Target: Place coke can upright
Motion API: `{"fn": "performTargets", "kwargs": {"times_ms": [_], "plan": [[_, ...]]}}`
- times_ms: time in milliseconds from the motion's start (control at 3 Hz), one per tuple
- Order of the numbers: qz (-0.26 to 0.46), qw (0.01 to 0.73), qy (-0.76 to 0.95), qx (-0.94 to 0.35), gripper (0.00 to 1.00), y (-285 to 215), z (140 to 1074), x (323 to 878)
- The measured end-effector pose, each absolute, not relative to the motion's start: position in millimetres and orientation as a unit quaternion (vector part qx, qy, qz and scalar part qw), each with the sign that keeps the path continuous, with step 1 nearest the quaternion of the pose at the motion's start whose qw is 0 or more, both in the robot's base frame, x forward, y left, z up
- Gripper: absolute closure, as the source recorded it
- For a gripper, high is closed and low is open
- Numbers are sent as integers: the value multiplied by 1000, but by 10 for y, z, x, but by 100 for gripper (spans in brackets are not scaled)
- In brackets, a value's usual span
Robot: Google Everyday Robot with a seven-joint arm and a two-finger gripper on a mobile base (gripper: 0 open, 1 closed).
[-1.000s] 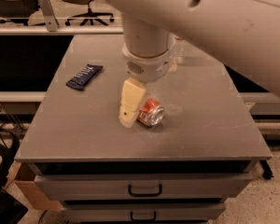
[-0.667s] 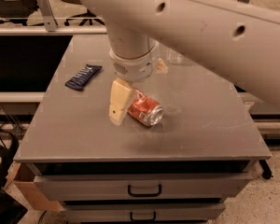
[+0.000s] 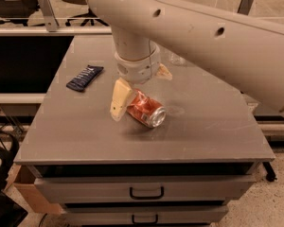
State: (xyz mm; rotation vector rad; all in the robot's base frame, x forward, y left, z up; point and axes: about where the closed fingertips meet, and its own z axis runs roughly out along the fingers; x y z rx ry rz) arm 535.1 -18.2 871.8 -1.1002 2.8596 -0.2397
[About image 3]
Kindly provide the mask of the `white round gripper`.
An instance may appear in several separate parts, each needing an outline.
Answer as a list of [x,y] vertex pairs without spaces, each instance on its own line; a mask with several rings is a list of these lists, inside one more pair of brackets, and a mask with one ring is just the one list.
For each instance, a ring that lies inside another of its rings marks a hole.
[[137,61],[122,59],[115,52],[116,68],[121,78],[115,82],[111,102],[110,113],[114,121],[119,121],[123,117],[128,106],[136,97],[136,92],[131,84],[143,84],[154,76],[159,79],[172,80],[171,72],[163,63],[160,64],[159,46],[149,42],[146,48],[149,55],[145,59]]

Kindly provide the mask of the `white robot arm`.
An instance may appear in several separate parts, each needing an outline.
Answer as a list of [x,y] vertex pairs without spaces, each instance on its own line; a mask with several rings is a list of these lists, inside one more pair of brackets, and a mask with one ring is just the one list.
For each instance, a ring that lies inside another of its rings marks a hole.
[[86,0],[111,26],[120,118],[134,85],[161,76],[165,47],[284,117],[284,25],[181,0]]

